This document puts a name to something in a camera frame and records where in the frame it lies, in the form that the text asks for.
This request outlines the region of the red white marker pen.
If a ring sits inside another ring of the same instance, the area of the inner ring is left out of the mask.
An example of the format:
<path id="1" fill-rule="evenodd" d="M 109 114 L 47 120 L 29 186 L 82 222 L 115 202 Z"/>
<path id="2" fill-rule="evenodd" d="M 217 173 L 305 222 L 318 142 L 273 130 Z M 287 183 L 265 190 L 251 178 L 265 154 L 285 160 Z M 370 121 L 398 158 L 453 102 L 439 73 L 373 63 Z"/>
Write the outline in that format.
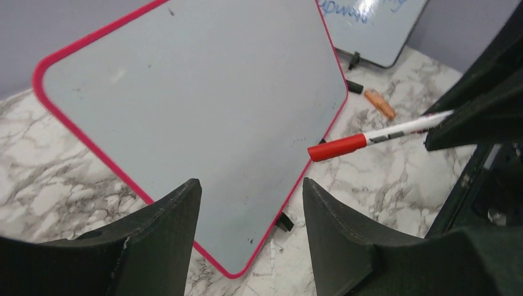
<path id="1" fill-rule="evenodd" d="M 355 134 L 335 141 L 325 142 L 307 149 L 313 162 L 321 162 L 334 157 L 352 153 L 358 149 L 401 138 L 414 133 L 425 133 L 435 128 L 454 113 L 448 110 L 421 116 L 415 120 L 389 126 L 383 129 Z"/>

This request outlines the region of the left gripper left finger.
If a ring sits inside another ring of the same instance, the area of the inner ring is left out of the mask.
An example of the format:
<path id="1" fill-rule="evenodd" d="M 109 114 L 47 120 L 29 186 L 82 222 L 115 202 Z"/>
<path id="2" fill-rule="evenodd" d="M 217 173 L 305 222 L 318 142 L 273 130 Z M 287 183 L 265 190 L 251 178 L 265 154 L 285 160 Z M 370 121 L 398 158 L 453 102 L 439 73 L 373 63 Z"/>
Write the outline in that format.
<path id="1" fill-rule="evenodd" d="M 73 240 L 1 238 L 2 295 L 183 295 L 202 188 L 189 179 Z"/>

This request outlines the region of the pink framed whiteboard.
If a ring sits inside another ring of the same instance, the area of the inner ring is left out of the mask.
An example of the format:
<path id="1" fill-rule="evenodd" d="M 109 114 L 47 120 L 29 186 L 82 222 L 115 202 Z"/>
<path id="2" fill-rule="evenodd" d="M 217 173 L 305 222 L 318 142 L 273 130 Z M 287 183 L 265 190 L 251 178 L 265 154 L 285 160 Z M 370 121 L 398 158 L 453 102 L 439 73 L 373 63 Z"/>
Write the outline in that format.
<path id="1" fill-rule="evenodd" d="M 153 1 L 41 60 L 32 86 L 143 201 L 197 178 L 194 247 L 230 279 L 348 96 L 315 1 Z"/>

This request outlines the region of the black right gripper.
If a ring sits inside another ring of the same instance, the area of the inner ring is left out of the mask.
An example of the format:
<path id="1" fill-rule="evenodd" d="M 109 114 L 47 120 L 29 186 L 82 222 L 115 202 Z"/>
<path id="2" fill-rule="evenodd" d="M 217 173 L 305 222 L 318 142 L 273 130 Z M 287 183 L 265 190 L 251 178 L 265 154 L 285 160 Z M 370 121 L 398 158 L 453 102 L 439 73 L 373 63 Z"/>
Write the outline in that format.
<path id="1" fill-rule="evenodd" d="M 424 112 L 453 112 L 428 132 L 428 151 L 495 144 L 474 151 L 426 237 L 455 228 L 522 226 L 522 78 L 509 77 L 521 68 L 519 3 L 460 80 Z"/>

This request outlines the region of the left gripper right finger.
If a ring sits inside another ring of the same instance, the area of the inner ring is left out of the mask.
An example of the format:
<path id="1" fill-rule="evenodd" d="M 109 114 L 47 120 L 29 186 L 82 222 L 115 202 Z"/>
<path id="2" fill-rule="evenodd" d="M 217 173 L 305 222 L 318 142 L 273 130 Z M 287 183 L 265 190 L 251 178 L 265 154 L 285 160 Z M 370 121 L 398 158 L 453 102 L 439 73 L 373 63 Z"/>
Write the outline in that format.
<path id="1" fill-rule="evenodd" d="M 422 239 L 302 184 L 318 295 L 521 295 L 522 228 L 461 228 Z"/>

